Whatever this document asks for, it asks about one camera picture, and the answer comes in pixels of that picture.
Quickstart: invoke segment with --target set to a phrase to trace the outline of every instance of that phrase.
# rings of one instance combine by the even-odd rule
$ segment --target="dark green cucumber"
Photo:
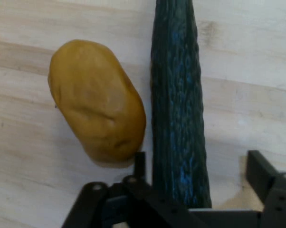
[[[211,207],[192,0],[157,0],[152,44],[153,187]]]

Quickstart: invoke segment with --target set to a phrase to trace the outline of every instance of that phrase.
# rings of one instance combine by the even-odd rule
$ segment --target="bolt hole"
[[[178,212],[178,210],[176,208],[172,209],[172,214],[176,214]]]
[[[92,187],[92,190],[93,191],[99,191],[99,190],[101,190],[102,189],[102,185],[100,185],[100,184],[96,184],[96,185],[94,185],[93,187]]]

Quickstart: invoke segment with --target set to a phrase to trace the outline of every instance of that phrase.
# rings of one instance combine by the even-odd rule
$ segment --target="wooden table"
[[[215,208],[261,209],[246,153],[286,170],[286,0],[194,0]],[[111,48],[140,93],[151,181],[149,64],[155,0],[0,0],[0,228],[58,228],[80,188],[120,181],[84,153],[50,95],[51,55],[79,38]]]

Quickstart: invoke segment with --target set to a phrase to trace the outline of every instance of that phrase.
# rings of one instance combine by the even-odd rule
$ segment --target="cucumber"
[[[192,0],[157,0],[151,61],[153,187],[189,208],[210,208]]]

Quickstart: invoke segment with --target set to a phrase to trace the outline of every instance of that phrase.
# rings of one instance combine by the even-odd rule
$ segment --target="yellow potato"
[[[64,44],[51,59],[48,83],[91,158],[122,162],[139,150],[146,126],[143,103],[109,48],[84,40]]]

